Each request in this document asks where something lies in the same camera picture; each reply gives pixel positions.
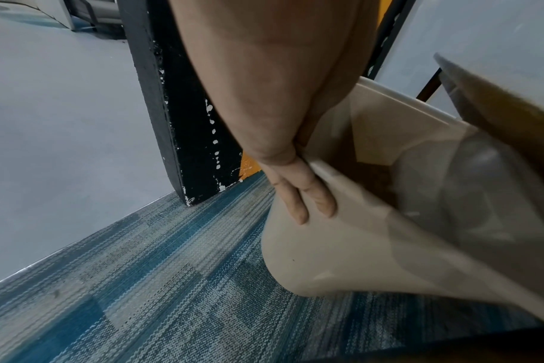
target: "orange surface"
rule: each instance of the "orange surface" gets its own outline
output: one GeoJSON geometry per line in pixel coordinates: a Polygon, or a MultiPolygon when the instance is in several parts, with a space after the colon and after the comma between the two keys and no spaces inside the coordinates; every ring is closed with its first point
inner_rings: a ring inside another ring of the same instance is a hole
{"type": "MultiPolygon", "coordinates": [[[[387,8],[390,7],[392,0],[380,0],[380,12],[378,14],[378,24],[381,23],[381,20],[386,14],[387,8]]],[[[253,158],[249,157],[245,152],[242,153],[242,160],[240,161],[240,172],[239,178],[244,180],[251,175],[258,173],[260,170],[260,165],[253,158]]]]}

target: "striped carpet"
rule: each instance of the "striped carpet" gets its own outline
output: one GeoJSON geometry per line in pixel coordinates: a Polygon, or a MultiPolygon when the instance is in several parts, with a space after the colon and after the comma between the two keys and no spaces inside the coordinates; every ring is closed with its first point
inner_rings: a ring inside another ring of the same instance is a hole
{"type": "Polygon", "coordinates": [[[256,175],[166,197],[0,283],[0,362],[269,362],[539,327],[519,310],[405,294],[297,297],[262,260],[256,175]]]}

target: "hand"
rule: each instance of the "hand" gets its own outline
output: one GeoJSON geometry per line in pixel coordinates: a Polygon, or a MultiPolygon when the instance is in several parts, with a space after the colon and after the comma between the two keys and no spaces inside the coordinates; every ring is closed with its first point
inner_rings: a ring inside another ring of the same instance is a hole
{"type": "Polygon", "coordinates": [[[297,223],[336,201],[298,156],[368,63],[379,0],[170,0],[204,88],[297,223]]]}

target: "smooth floor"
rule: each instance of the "smooth floor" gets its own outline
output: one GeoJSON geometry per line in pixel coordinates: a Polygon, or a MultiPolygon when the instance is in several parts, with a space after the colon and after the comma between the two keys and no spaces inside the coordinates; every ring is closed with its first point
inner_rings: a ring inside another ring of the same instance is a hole
{"type": "Polygon", "coordinates": [[[172,190],[126,40],[0,3],[0,280],[172,190]]]}

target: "teal carpet stripe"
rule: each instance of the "teal carpet stripe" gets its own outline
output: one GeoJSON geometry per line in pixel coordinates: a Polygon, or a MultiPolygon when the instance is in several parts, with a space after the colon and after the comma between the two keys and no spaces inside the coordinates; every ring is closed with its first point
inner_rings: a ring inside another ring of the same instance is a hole
{"type": "Polygon", "coordinates": [[[406,294],[304,298],[260,238],[255,175],[199,206],[168,195],[0,283],[0,362],[297,362],[543,326],[510,307],[406,294]]]}

